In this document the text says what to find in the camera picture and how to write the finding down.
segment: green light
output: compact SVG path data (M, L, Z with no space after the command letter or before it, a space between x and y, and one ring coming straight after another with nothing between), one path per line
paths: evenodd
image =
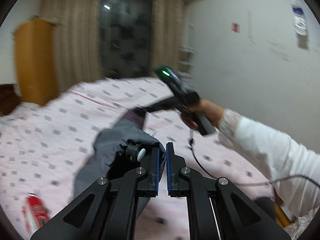
M167 76L170 76L169 73L167 73L166 71L162 71L164 74L166 74Z

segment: silver pivot bolt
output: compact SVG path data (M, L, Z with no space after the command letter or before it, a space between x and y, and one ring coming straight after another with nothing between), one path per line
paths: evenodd
M181 172L184 174L189 174L191 172L191 169L189 167L183 167L181 168Z
M146 172L146 169L143 168L143 167L138 167L138 168L136 168L136 173L138 173L138 174L143 174L143 173L145 173L145 172Z
M105 177L101 177L101 178L97 179L97 183L99 185L105 185L107 182L108 182L108 179Z
M228 179L226 179L226 178L220 178L219 179L219 183L221 184L221 185L227 185L228 184Z

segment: bed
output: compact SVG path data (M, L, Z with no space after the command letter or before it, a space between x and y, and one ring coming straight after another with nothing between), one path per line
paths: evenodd
M23 103L9 117L2 117L0 204L18 233L30 239L21 212L28 193L39 194L49 216L56 215L72 200L74 177L93 154L92 143L99 131L112 127L127 109L169 95L170 90L156 78L82 82L45 107ZM173 142L175 153L206 176L191 155L189 129L178 112L148 114L144 130L156 133L164 146ZM221 146L217 134L203 138L195 133L194 139L195 155L212 175L237 183L266 181L241 156ZM274 196L269 185L241 189L251 199ZM138 218L135 239L189 239L186 200L168 197L165 172L159 196L150 200Z

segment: orange wooden wardrobe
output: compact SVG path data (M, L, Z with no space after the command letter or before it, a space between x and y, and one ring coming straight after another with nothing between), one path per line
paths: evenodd
M36 18L14 33L15 63L23 102L44 106L59 96L51 23Z

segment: red sign on wall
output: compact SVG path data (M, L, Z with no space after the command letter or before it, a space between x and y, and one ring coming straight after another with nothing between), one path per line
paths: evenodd
M240 25L238 23L232 23L232 31L235 33L240 33Z

